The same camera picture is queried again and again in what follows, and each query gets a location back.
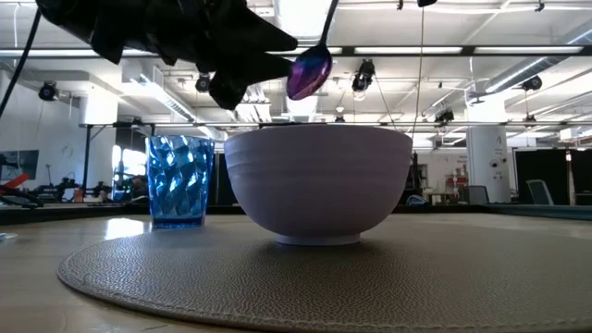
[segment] purple spoon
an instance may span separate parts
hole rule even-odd
[[[292,63],[286,84],[286,91],[291,100],[298,101],[315,93],[331,73],[333,57],[327,49],[327,35],[338,2],[339,0],[331,1],[318,44],[298,55]]]

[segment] textured placemat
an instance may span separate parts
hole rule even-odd
[[[105,241],[58,275],[127,308],[281,332],[592,329],[592,241],[523,230],[385,222],[303,248],[230,223]]]

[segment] bowl rim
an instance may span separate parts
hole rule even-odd
[[[280,125],[280,126],[270,126],[267,128],[262,128],[262,129],[256,129],[256,130],[249,130],[237,135],[233,135],[231,137],[229,137],[225,143],[227,142],[232,142],[234,140],[236,140],[237,138],[243,136],[243,135],[248,135],[248,134],[255,134],[258,133],[261,130],[266,130],[266,131],[270,131],[270,130],[295,130],[297,128],[302,128],[302,127],[307,127],[307,128],[326,128],[327,126],[331,127],[331,128],[341,128],[341,129],[346,129],[348,128],[349,130],[384,130],[385,133],[392,133],[395,136],[399,136],[400,138],[406,138],[409,142],[411,142],[411,144],[413,144],[413,140],[410,136],[408,136],[407,134],[401,133],[399,131],[396,130],[392,130],[392,129],[382,129],[379,127],[370,127],[370,126],[354,126],[354,125],[329,125],[329,124],[295,124],[295,125]]]

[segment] table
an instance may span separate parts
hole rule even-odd
[[[392,215],[414,223],[526,228],[592,239],[592,225],[578,221],[487,214]],[[0,241],[0,332],[237,333],[238,329],[194,325],[123,310],[82,296],[56,276],[62,259],[79,248],[150,232],[149,216],[114,216],[3,226],[17,233]],[[209,216],[207,224],[252,223],[247,216]]]

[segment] red object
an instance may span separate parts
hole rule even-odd
[[[16,189],[18,185],[24,183],[25,181],[29,180],[29,175],[26,173],[20,174],[20,176],[16,177],[15,179],[9,180],[4,186],[9,187],[11,189]]]

